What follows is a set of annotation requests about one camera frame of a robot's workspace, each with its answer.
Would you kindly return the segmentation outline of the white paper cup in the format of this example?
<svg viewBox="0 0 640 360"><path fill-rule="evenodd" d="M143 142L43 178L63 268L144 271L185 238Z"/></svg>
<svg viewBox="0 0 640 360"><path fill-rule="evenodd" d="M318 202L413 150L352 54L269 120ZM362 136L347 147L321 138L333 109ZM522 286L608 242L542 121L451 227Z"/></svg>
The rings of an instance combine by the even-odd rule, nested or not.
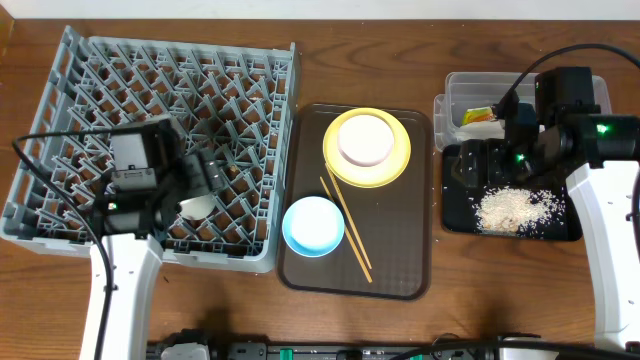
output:
<svg viewBox="0 0 640 360"><path fill-rule="evenodd" d="M183 200L179 203L179 215L187 220L202 220L215 208L215 199L211 194Z"/></svg>

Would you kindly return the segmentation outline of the rice food scraps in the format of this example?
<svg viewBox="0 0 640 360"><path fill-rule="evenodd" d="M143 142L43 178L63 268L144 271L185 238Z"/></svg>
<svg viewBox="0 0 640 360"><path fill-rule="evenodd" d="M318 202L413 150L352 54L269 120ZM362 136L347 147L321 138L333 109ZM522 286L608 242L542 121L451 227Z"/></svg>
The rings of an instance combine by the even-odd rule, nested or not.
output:
<svg viewBox="0 0 640 360"><path fill-rule="evenodd" d="M477 228L500 235L538 235L564 223L565 200L550 190L487 189L472 205Z"/></svg>

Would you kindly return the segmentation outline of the green orange snack wrapper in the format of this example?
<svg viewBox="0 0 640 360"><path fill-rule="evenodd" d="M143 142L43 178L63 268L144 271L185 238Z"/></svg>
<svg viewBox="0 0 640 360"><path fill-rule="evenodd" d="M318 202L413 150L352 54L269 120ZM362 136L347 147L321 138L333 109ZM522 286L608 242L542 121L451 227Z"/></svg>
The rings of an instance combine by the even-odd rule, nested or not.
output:
<svg viewBox="0 0 640 360"><path fill-rule="evenodd" d="M463 118L462 126L480 122L496 121L497 117L492 106L467 109Z"/></svg>

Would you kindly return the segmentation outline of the white pink small bowl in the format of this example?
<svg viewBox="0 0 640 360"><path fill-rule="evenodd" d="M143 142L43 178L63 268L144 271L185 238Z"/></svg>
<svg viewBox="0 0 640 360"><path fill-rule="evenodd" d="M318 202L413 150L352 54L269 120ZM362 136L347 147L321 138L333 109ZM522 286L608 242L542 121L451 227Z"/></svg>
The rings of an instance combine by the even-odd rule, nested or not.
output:
<svg viewBox="0 0 640 360"><path fill-rule="evenodd" d="M356 115L338 129L338 150L351 164L372 167L386 160L394 147L391 127L379 117Z"/></svg>

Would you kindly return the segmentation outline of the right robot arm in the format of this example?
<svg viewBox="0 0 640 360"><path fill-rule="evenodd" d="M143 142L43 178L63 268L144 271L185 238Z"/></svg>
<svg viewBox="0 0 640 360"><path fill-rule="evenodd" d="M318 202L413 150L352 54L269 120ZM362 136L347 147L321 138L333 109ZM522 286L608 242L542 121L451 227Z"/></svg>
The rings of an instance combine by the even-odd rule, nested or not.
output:
<svg viewBox="0 0 640 360"><path fill-rule="evenodd" d="M565 188L579 219L596 304L594 343L639 352L639 118L596 104L527 104L501 139L467 140L451 167L470 188Z"/></svg>

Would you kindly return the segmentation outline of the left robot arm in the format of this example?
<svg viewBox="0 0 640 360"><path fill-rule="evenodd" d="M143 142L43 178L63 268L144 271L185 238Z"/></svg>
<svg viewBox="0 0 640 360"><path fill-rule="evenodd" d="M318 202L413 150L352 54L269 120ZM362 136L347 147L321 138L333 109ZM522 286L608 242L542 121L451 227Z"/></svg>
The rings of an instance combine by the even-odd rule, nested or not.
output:
<svg viewBox="0 0 640 360"><path fill-rule="evenodd" d="M224 187L210 149L136 166L119 160L91 214L92 281L80 356L142 359L164 243L178 217L201 220Z"/></svg>

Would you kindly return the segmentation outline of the black waste tray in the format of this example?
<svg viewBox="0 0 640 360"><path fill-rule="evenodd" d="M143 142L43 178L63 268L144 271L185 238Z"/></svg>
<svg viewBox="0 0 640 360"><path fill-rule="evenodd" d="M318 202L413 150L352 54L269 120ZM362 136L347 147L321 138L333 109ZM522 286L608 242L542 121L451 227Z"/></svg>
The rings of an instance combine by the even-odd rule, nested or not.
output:
<svg viewBox="0 0 640 360"><path fill-rule="evenodd" d="M549 193L557 204L547 219L531 225L520 226L515 232L494 231L480 224L477 213L481 200L503 186L486 185L480 188L466 188L452 175L452 166L458 158L460 146L448 145L442 153L442 224L452 232L486 234L502 237L520 237L544 241L577 241L582 237L580 221L565 187L550 189Z"/></svg>

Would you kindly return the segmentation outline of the clear plastic waste bin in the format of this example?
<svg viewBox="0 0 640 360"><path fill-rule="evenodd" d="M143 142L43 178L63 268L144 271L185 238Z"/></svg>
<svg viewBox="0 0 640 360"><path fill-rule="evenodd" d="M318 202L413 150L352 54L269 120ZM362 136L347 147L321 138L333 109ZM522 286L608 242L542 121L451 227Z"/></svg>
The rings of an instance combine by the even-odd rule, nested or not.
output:
<svg viewBox="0 0 640 360"><path fill-rule="evenodd" d="M519 73L452 72L445 79L445 92L435 97L433 108L435 146L442 152L447 146L461 144L455 132L461 127L467 109L498 103Z"/></svg>

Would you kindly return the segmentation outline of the grey plastic dishwasher rack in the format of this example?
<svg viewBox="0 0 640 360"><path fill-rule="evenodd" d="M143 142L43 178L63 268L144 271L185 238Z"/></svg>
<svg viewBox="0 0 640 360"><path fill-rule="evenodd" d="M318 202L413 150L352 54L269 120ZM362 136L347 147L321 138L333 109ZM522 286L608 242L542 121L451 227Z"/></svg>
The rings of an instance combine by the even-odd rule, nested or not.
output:
<svg viewBox="0 0 640 360"><path fill-rule="evenodd" d="M202 220L178 217L164 259L266 273L275 264L297 100L294 49L112 37L66 28L1 215L4 239L40 254L87 257L79 214L110 191L109 128L171 118L186 153L214 151L225 187Z"/></svg>

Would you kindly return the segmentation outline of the light blue bowl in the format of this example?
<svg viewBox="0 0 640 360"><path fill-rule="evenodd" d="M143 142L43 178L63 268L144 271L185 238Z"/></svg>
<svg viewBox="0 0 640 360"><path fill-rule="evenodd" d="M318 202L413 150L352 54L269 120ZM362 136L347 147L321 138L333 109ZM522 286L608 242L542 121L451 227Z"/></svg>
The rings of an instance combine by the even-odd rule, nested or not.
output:
<svg viewBox="0 0 640 360"><path fill-rule="evenodd" d="M332 201L308 196L287 208L281 231L286 245L294 253L319 258L340 245L345 235L345 220Z"/></svg>

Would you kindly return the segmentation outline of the wooden chopstick left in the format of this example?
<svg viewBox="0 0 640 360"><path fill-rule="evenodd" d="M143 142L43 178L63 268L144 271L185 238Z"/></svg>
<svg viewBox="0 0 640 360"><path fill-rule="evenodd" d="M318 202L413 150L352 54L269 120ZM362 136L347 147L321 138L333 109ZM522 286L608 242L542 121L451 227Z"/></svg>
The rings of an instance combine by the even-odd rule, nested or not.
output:
<svg viewBox="0 0 640 360"><path fill-rule="evenodd" d="M322 176L319 177L321 185L324 189L324 192L326 194L326 196L328 197L328 199L333 203L336 204L336 200L334 199L331 191L328 188L328 185L326 183L326 181L324 180L324 178ZM363 252L363 248L360 246L359 243L356 242L356 240L354 239L354 236L352 235L350 228L348 225L345 225L344 228L344 234L348 240L349 245L351 246L351 249L356 257L357 262L359 263L361 270L367 280L367 282L369 284L371 284L373 282L373 278L371 276L371 267L369 266L369 264L367 263L367 259L365 257L366 253Z"/></svg>

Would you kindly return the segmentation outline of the wooden chopstick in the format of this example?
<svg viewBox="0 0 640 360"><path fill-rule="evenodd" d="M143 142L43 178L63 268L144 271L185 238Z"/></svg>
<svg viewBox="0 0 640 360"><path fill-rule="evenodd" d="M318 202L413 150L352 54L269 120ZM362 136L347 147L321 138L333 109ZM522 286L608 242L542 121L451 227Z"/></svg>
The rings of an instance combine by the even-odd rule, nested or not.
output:
<svg viewBox="0 0 640 360"><path fill-rule="evenodd" d="M331 191L328 188L328 185L326 183L326 181L324 180L324 178L322 176L319 177L321 185L324 189L324 192L326 194L326 196L328 197L328 199L333 203L336 204L336 200L334 199ZM366 253L363 252L363 248L360 246L359 243L356 242L356 240L354 239L354 236L352 235L350 228L348 225L345 225L344 228L344 234L348 240L349 245L351 246L351 249L356 257L357 262L359 263L361 270L367 280L367 282L369 284L371 284L373 282L373 278L371 276L371 267L369 266L369 264L367 263L367 259L365 257Z"/></svg>
<svg viewBox="0 0 640 360"><path fill-rule="evenodd" d="M358 231L358 229L356 227L355 221L353 220L353 217L351 215L349 207L346 204L346 200L345 200L345 198L344 198L344 196L342 194L342 191L341 191L341 189L340 189L340 187L338 185L337 179L336 179L334 173L332 172L331 168L329 167L329 165L326 162L325 162L324 166L325 166L326 171L327 171L327 173L328 173L328 175L329 175L329 177L331 179L331 182L332 182L332 184L333 184L333 186L334 186L334 188L336 190L336 193L338 195L339 201L342 204L342 207L343 207L343 209L344 209L344 211L346 213L347 220L348 220L348 222L349 222L349 224L351 226L351 229L352 229L353 234L355 236L356 242L357 242L358 247L360 249L360 252L361 252L361 254L363 256L363 260L366 263L366 267L368 268L368 270L371 270L372 269L371 261L369 259L368 254L367 254L366 248L365 248L365 246L364 246L364 244L362 242L362 239L361 239L359 231Z"/></svg>

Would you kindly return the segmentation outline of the wooden chopstick right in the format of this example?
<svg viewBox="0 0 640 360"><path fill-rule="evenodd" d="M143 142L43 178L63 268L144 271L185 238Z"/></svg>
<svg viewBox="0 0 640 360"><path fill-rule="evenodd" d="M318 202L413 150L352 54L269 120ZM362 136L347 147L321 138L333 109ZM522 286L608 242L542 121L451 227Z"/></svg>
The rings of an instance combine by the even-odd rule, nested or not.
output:
<svg viewBox="0 0 640 360"><path fill-rule="evenodd" d="M371 261L369 259L368 254L367 254L366 248L365 248L365 246L364 246L364 244L362 242L362 239L361 239L359 231L358 231L358 229L356 227L355 221L353 220L353 217L351 215L349 207L346 204L346 200L345 200L345 198L344 198L344 196L342 194L342 191L341 191L341 189L340 189L340 187L338 185L337 179L336 179L334 173L332 172L331 168L329 167L329 165L326 162L325 162L324 166L325 166L326 171L327 171L327 173L328 173L328 175L329 175L329 177L331 179L331 182L332 182L332 184L333 184L333 186L334 186L334 188L336 190L336 193L338 195L339 201L342 204L342 207L343 207L343 209L344 209L344 211L346 213L347 220L348 220L348 222L349 222L349 224L351 226L351 229L352 229L353 234L355 236L356 242L357 242L358 247L360 249L360 252L361 252L361 254L363 256L363 260L366 263L366 267L368 268L368 270L371 270L372 269Z"/></svg>

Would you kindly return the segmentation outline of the dark brown serving tray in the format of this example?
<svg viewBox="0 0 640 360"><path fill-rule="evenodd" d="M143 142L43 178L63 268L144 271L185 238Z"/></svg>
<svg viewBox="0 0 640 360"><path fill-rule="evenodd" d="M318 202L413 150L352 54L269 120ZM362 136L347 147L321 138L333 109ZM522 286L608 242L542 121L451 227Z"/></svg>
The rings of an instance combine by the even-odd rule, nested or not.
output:
<svg viewBox="0 0 640 360"><path fill-rule="evenodd" d="M295 117L287 161L286 207L308 197L327 198L319 177L334 198L322 154L330 123L346 112L342 105L312 104ZM388 185L362 189L337 179L372 264L369 284L344 238L331 253L308 258L280 244L277 274L295 290L410 301L430 286L433 129L420 112L395 110L408 131L411 157L403 173Z"/></svg>

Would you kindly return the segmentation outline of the yellow round plate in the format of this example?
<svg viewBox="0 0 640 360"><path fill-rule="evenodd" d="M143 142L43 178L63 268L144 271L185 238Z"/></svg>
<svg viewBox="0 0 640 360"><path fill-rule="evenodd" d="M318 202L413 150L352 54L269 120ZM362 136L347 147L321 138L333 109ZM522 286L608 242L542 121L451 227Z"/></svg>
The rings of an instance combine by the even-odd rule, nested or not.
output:
<svg viewBox="0 0 640 360"><path fill-rule="evenodd" d="M353 165L338 150L339 127L356 115L379 117L391 127L395 139L394 147L390 156L378 165ZM330 123L322 141L322 152L325 162L343 182L359 188L377 188L393 182L406 169L411 157L411 140L404 125L391 113L376 108L355 108L338 115Z"/></svg>

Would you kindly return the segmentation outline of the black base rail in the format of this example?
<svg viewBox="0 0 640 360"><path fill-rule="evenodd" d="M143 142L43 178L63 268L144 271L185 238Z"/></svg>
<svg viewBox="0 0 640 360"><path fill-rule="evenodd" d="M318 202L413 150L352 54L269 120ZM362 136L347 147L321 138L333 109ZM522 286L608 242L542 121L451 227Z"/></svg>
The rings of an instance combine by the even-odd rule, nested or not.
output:
<svg viewBox="0 0 640 360"><path fill-rule="evenodd" d="M568 351L549 351L517 348L465 348L427 350L401 346L347 345L273 345L257 342L236 342L225 347L207 347L201 343L151 344L148 359L229 359L229 360L385 360L401 356L422 360L481 360L481 359L637 359L637 353L602 352L589 348L585 355Z"/></svg>

